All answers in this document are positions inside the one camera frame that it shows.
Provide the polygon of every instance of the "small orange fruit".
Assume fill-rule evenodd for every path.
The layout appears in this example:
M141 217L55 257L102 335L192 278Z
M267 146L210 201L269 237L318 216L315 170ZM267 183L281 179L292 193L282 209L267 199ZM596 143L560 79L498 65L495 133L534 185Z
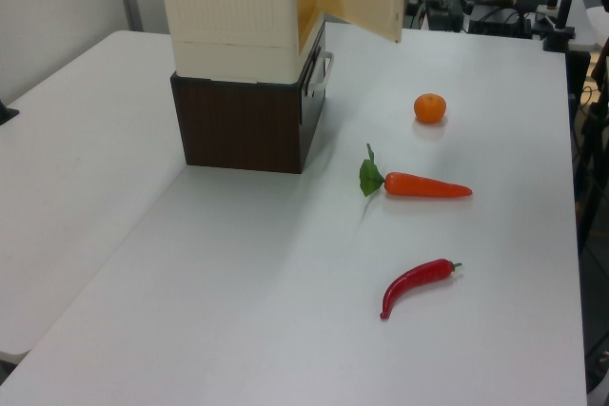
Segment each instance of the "small orange fruit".
M415 114L422 123L438 123L446 112L446 101L438 94L423 94L415 100Z

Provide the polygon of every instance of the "toy carrot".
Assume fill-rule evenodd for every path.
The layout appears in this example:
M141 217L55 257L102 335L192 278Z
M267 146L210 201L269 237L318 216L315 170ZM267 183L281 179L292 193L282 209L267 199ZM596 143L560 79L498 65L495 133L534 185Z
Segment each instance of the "toy carrot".
M407 173L392 172L386 177L379 173L374 164L374 152L368 146L369 159L364 159L360 167L360 189L367 197L384 184L384 190L391 195L403 197L435 197L453 199L472 195L472 189L464 185L444 183Z

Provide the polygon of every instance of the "red chili pepper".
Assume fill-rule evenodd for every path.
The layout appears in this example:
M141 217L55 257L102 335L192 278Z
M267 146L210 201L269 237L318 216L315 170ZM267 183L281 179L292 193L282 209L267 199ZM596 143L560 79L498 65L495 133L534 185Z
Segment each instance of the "red chili pepper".
M438 259L406 271L399 278L391 282L391 285L384 293L381 319L389 319L393 304L401 295L405 294L413 287L436 282L438 280L445 280L455 271L455 268L461 265L461 263L453 263L447 259Z

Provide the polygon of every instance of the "box handle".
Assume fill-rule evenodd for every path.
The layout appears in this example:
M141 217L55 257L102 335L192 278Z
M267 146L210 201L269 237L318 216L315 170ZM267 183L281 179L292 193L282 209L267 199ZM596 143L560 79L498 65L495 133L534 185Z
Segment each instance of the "box handle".
M325 66L326 60L329 61L327 67ZM332 64L334 64L334 54L328 51L320 51L317 56L317 62L315 63L315 67L313 68L313 73L311 74L311 79L309 80L309 84L306 89L307 94L312 94L316 90L325 90L325 87L327 86L327 80L330 76L330 70L332 69ZM324 69L324 80L320 83L312 83L313 81L318 80L320 72L323 72Z

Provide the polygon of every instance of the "dark brown wooden box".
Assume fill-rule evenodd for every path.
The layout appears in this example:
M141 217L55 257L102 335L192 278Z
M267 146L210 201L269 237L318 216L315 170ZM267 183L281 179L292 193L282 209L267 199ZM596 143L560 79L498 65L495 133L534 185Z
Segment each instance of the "dark brown wooden box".
M324 90L307 90L323 48L324 28L293 85L227 83L174 73L171 88L187 164L302 173L324 105Z

